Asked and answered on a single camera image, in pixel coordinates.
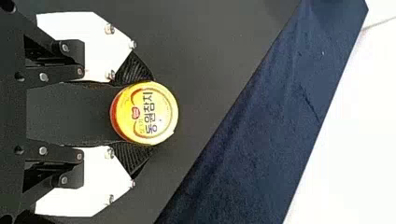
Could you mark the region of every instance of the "metal bracket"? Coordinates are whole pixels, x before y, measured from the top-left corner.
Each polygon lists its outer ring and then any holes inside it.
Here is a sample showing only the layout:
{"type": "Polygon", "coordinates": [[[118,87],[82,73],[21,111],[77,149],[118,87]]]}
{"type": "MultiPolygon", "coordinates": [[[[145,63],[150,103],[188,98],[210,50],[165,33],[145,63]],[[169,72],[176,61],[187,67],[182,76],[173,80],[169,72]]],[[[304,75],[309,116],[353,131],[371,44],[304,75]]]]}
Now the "metal bracket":
{"type": "Polygon", "coordinates": [[[83,185],[81,150],[26,138],[27,90],[84,77],[84,43],[54,40],[0,7],[0,221],[12,223],[54,188],[83,185]]]}

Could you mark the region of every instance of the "round lid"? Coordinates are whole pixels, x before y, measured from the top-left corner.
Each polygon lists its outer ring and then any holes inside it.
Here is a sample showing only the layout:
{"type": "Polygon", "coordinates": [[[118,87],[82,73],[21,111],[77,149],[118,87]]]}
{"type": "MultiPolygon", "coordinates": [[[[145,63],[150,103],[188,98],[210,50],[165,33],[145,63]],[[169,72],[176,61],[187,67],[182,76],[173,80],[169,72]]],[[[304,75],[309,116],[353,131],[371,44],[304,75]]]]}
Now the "round lid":
{"type": "Polygon", "coordinates": [[[129,86],[116,96],[110,109],[114,130],[126,141],[157,145],[170,137],[177,125],[175,97],[156,82],[129,86]]]}

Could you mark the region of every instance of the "dark blue fabric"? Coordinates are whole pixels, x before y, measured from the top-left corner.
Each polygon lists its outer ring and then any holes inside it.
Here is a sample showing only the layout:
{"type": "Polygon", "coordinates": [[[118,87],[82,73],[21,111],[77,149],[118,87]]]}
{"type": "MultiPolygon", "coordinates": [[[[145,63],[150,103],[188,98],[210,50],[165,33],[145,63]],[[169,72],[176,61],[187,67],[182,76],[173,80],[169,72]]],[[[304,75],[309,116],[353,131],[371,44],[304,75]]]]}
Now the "dark blue fabric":
{"type": "Polygon", "coordinates": [[[366,13],[302,1],[158,223],[283,222],[366,13]]]}

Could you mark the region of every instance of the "yellow can lid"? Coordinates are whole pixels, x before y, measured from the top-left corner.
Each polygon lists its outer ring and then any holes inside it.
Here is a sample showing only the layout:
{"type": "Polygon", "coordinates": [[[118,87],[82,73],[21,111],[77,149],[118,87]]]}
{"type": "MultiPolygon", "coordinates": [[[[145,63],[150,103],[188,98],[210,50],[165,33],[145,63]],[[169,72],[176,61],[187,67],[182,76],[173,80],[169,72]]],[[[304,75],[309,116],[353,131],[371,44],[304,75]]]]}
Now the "yellow can lid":
{"type": "Polygon", "coordinates": [[[142,82],[120,91],[110,117],[114,130],[126,141],[154,146],[174,133],[177,101],[165,86],[142,82]]]}

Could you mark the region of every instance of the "logo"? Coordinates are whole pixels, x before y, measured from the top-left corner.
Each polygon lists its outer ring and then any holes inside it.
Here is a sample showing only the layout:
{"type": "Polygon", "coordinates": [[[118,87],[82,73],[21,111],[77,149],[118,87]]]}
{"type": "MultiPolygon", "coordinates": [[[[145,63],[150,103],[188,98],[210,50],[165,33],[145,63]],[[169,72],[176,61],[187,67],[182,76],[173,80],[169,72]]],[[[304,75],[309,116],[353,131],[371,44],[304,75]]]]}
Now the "logo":
{"type": "Polygon", "coordinates": [[[132,119],[138,119],[140,117],[140,110],[136,106],[132,107],[132,119]]]}

